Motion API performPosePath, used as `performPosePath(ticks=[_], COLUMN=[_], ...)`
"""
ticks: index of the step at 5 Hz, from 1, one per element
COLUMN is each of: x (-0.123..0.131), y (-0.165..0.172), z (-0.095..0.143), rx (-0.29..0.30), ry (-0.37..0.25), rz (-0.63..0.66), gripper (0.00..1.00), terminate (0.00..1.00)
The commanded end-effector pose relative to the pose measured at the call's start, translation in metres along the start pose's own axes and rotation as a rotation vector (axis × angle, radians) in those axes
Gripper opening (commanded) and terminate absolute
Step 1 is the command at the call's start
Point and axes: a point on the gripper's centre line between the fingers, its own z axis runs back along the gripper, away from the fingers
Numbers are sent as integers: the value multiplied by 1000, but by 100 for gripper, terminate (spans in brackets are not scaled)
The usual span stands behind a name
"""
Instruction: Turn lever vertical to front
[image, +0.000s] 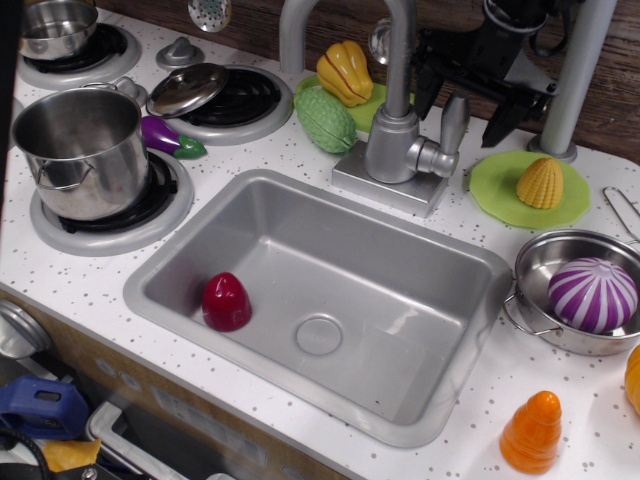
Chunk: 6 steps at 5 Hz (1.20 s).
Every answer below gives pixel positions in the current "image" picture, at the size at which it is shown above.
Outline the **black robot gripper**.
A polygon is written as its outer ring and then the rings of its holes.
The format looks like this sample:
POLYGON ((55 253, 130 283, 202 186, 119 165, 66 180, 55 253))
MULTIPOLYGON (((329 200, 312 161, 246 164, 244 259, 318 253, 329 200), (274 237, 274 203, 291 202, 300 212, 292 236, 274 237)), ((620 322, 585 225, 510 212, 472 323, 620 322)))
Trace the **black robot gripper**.
POLYGON ((539 119, 555 95, 555 83, 523 52, 545 25, 549 9, 485 9, 470 31, 423 28, 413 54, 417 75, 415 112, 425 120, 442 85, 453 82, 498 106, 482 135, 493 148, 521 123, 539 119))

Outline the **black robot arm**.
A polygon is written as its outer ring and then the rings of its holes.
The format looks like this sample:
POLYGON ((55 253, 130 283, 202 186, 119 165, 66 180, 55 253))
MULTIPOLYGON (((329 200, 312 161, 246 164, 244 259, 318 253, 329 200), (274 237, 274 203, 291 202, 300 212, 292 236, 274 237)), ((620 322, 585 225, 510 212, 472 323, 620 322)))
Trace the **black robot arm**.
POLYGON ((523 51, 551 57, 570 38, 573 1, 485 1, 484 21, 470 31, 423 28, 412 63, 417 75, 414 109, 425 119, 444 83, 493 102, 496 109, 482 137, 495 147, 521 123, 542 118, 558 82, 523 51))

